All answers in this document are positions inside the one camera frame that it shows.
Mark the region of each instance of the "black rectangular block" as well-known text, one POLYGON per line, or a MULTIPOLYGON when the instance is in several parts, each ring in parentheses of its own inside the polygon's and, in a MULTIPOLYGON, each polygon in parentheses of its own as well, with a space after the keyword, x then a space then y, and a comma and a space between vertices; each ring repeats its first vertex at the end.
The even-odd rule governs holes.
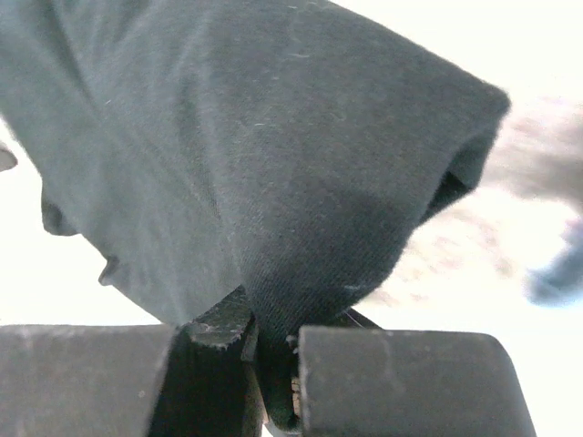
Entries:
POLYGON ((0 327, 0 436, 259 437, 243 290, 179 328, 0 327))
POLYGON ((304 437, 534 437, 506 351, 485 334, 304 327, 304 437))

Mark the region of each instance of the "fabric fold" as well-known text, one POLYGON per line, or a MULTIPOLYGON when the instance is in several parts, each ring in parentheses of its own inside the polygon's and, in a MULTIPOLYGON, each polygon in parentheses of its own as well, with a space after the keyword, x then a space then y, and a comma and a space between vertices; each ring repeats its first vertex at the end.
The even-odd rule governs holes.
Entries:
POLYGON ((508 105, 328 2, 0 0, 0 112, 48 230, 168 323, 243 285, 273 353, 476 186, 508 105))

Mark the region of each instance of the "black plastic part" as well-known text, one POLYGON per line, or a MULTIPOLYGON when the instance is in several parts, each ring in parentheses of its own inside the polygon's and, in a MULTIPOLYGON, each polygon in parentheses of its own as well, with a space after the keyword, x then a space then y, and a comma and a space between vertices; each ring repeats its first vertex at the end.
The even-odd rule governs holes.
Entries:
POLYGON ((147 435, 175 333, 0 327, 0 435, 147 435))
POLYGON ((0 436, 259 437, 236 290, 180 330, 0 327, 0 436))
POLYGON ((485 334, 304 327, 304 437, 535 437, 517 375, 485 334))
MULTIPOLYGON (((359 312, 357 312, 354 309, 348 309, 347 311, 342 313, 339 317, 332 320, 330 325, 335 326, 335 327, 344 327, 344 328, 378 328, 378 326, 376 324, 374 324, 374 322, 367 319, 366 317, 364 317, 362 314, 360 314, 359 312)), ((296 359, 294 361, 292 361, 295 364, 295 368, 287 370, 287 371, 283 371, 281 374, 287 374, 287 375, 290 374, 292 377, 298 376, 297 355, 295 356, 295 358, 296 359)), ((266 368, 264 366, 262 370, 261 370, 261 368, 258 368, 258 369, 259 370, 257 372, 264 379, 263 399, 269 400, 269 398, 268 398, 269 393, 266 393, 266 390, 265 390, 266 384, 271 384, 271 385, 279 384, 279 382, 283 379, 283 377, 280 374, 266 375, 267 372, 273 371, 273 369, 274 369, 273 367, 266 368)), ((292 385, 291 381, 286 381, 286 382, 287 382, 287 384, 292 385)), ((285 396, 285 395, 288 395, 288 393, 285 393, 285 391, 283 391, 281 396, 285 396)), ((278 405, 278 407, 282 409, 282 408, 284 408, 284 404, 285 404, 285 402, 281 401, 280 405, 278 405)), ((281 429, 281 428, 278 428, 275 425, 275 423, 268 422, 265 426, 273 437, 293 437, 293 436, 298 436, 298 435, 302 434, 301 422, 300 422, 299 417, 296 416, 294 414, 294 411, 292 410, 291 400, 290 400, 289 404, 290 404, 290 407, 286 408, 286 413, 287 413, 288 417, 291 418, 289 420, 289 423, 292 423, 293 426, 289 426, 285 429, 281 429)))

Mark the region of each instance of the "gray cloth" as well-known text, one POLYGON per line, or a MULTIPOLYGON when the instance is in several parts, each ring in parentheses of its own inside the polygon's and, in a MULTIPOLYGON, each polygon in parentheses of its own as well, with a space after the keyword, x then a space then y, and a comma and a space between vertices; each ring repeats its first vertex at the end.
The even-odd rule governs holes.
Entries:
POLYGON ((46 228, 165 322, 242 284, 274 347, 381 284, 507 108, 324 1, 0 0, 0 111, 46 228))
POLYGON ((2 139, 0 139, 0 171, 14 168, 16 167, 16 164, 18 164, 18 160, 14 154, 8 150, 8 147, 2 142, 2 139))

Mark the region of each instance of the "dark gray fabric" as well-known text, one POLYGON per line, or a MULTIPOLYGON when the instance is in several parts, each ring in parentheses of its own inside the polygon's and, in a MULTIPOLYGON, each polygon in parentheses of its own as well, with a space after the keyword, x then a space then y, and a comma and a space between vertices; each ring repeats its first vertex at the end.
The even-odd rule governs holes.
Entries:
POLYGON ((0 138, 0 171, 14 168, 16 164, 18 164, 18 160, 14 154, 8 150, 8 147, 2 143, 2 139, 0 138))
POLYGON ((0 111, 46 228, 165 322, 242 284, 270 345, 391 273, 476 186, 507 107, 323 1, 0 0, 0 111))

